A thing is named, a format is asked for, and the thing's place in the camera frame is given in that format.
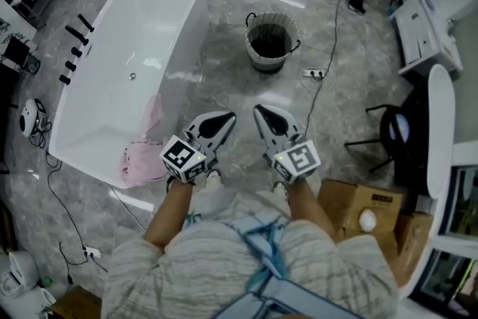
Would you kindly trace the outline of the black mesh waste bin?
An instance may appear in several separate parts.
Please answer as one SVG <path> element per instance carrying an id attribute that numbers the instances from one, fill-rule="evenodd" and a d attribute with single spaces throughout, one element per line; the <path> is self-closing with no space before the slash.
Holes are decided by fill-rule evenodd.
<path id="1" fill-rule="evenodd" d="M 23 64 L 18 65 L 17 69 L 21 75 L 35 75 L 40 69 L 40 60 L 34 57 L 32 54 L 28 54 L 25 57 Z"/>

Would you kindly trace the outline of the black round stool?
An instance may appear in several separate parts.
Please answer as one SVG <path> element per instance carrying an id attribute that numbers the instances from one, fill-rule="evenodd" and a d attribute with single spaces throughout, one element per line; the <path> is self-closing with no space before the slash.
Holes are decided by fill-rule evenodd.
<path id="1" fill-rule="evenodd" d="M 385 110 L 379 124 L 379 138 L 344 143 L 345 147 L 381 143 L 388 157 L 382 163 L 371 167 L 369 173 L 374 173 L 392 162 L 412 161 L 407 147 L 411 128 L 404 110 L 398 106 L 382 104 L 366 108 L 365 112 L 368 114 L 379 109 Z"/>

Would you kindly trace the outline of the striped laundry basket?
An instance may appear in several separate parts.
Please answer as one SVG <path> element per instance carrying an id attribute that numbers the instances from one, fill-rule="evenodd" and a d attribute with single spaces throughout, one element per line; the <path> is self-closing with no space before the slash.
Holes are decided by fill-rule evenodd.
<path id="1" fill-rule="evenodd" d="M 245 41 L 252 66 L 266 74 L 280 71 L 302 43 L 295 21 L 280 12 L 249 13 Z"/>

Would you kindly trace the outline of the white framed glass door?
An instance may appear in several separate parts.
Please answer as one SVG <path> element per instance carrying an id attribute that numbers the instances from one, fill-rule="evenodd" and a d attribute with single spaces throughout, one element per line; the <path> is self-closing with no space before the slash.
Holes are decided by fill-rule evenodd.
<path id="1" fill-rule="evenodd" d="M 457 240 L 441 251 L 432 290 L 449 310 L 471 313 L 478 301 L 474 270 L 478 268 L 478 165 L 452 168 L 450 195 L 439 233 Z"/>

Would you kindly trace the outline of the pink cloth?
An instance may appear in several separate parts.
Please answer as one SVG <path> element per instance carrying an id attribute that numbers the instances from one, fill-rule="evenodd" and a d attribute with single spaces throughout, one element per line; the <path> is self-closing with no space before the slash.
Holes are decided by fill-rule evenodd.
<path id="1" fill-rule="evenodd" d="M 147 102 L 137 137 L 126 146 L 120 160 L 119 174 L 126 188 L 157 181 L 167 173 L 160 159 L 165 138 L 158 129 L 163 120 L 161 94 L 156 94 Z"/>

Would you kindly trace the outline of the white paper ball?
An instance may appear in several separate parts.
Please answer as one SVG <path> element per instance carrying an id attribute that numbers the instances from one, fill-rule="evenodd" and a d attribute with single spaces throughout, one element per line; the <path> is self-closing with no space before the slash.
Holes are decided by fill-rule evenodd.
<path id="1" fill-rule="evenodd" d="M 363 232 L 372 232 L 377 224 L 375 213 L 370 209 L 364 209 L 358 218 L 358 223 Z"/>

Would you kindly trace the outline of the white round device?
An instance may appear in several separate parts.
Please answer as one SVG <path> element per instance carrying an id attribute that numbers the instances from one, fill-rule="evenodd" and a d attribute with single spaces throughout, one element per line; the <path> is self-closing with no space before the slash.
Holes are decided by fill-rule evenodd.
<path id="1" fill-rule="evenodd" d="M 38 133 L 46 132 L 49 118 L 43 103 L 37 99 L 28 99 L 19 118 L 19 127 L 26 138 Z"/>

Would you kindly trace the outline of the white drawer cabinet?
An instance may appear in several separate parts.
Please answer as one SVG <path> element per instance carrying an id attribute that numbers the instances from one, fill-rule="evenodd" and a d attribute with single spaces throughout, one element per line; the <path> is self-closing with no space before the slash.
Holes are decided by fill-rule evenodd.
<path id="1" fill-rule="evenodd" d="M 397 27 L 403 52 L 399 75 L 426 76 L 435 64 L 444 66 L 448 72 L 463 70 L 456 40 L 448 34 L 431 0 L 406 0 L 389 20 Z"/>

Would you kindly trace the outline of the person's striped grey shirt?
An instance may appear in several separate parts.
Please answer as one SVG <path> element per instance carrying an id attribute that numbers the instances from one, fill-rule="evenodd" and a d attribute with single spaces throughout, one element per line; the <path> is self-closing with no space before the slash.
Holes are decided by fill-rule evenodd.
<path id="1" fill-rule="evenodd" d="M 285 227 L 279 250 L 298 285 L 367 319 L 396 315 L 397 283 L 373 237 L 336 244 L 298 220 Z M 101 318 L 210 318 L 245 292 L 258 269 L 240 235 L 218 222 L 193 224 L 165 250 L 134 239 L 111 257 Z"/>

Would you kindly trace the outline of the person's left forearm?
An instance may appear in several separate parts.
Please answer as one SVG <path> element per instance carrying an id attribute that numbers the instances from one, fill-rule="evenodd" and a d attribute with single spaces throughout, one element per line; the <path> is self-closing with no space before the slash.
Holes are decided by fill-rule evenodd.
<path id="1" fill-rule="evenodd" d="M 180 233 L 190 208 L 193 194 L 191 183 L 182 183 L 175 179 L 164 201 L 152 218 L 143 239 L 161 252 Z"/>

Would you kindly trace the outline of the person's left shoe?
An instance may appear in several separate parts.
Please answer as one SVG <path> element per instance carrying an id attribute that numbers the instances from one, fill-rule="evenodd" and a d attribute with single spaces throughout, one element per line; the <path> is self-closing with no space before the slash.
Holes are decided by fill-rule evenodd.
<path id="1" fill-rule="evenodd" d="M 223 183 L 220 171 L 217 169 L 211 170 L 206 176 L 205 184 L 207 187 L 212 188 L 221 186 Z"/>

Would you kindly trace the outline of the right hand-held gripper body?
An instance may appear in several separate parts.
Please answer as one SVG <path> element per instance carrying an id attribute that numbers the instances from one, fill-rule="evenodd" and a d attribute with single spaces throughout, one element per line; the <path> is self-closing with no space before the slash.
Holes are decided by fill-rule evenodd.
<path id="1" fill-rule="evenodd" d="M 287 149 L 273 147 L 266 151 L 265 158 L 287 184 L 310 176 L 321 165 L 313 140 L 303 140 Z"/>

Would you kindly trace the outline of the black and white oval bathtub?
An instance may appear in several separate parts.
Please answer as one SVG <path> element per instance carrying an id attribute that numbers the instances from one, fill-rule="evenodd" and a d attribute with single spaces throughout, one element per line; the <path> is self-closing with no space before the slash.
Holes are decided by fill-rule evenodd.
<path id="1" fill-rule="evenodd" d="M 440 64 L 434 65 L 402 106 L 412 115 L 410 128 L 423 131 L 418 147 L 426 150 L 426 192 L 438 199 L 447 191 L 453 154 L 456 97 L 449 72 Z"/>

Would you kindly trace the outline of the white toilet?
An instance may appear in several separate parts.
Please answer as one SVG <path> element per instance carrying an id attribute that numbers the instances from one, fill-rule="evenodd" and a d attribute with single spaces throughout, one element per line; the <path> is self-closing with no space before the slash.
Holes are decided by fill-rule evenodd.
<path id="1" fill-rule="evenodd" d="M 0 254 L 0 295 L 15 298 L 33 289 L 40 280 L 34 258 L 27 251 Z"/>

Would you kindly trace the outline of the light blue chest harness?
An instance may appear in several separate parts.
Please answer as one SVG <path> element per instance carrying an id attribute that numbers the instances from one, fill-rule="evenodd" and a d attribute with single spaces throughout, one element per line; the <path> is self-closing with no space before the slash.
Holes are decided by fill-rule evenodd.
<path id="1" fill-rule="evenodd" d="M 269 313 L 299 315 L 311 319 L 364 319 L 289 279 L 285 260 L 279 249 L 286 217 L 257 214 L 233 220 L 227 226 L 249 247 L 261 266 L 246 284 L 241 297 L 216 313 L 212 319 L 265 319 Z"/>

